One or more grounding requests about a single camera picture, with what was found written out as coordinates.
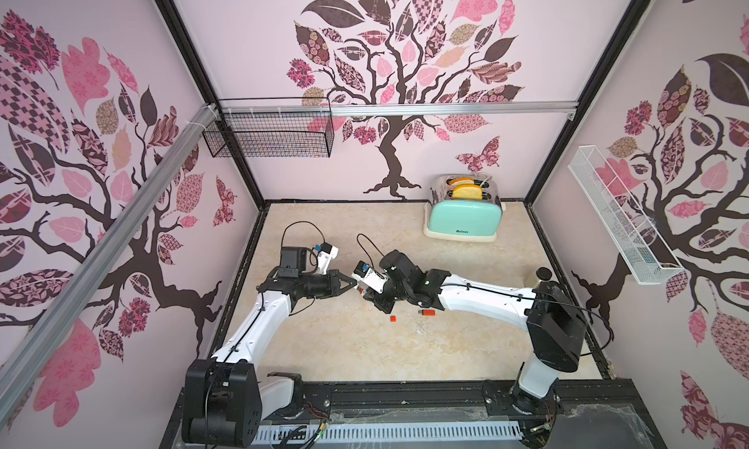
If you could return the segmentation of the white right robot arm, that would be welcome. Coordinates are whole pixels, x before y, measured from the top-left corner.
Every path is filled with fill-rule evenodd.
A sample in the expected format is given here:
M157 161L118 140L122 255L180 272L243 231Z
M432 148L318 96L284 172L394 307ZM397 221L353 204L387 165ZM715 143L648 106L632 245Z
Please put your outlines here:
M423 312L471 312L527 332L532 352L509 392L521 414L548 407L560 375L579 369L586 318L556 281L542 280L531 288L481 283L445 270L423 271L398 250L388 253L378 269L361 262L354 276L366 286L364 299L385 314L401 301Z

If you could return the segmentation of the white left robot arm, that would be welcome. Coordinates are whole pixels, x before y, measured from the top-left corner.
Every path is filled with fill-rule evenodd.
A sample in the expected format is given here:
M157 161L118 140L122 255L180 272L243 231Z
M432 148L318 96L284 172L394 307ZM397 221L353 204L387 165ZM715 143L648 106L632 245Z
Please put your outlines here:
M337 270L273 269L257 287L257 302L234 335L210 357L196 359L188 367L183 442L247 448L270 415L281 412L294 417L302 412L302 377L276 373L261 380L257 366L298 300L337 298L356 286L355 279Z

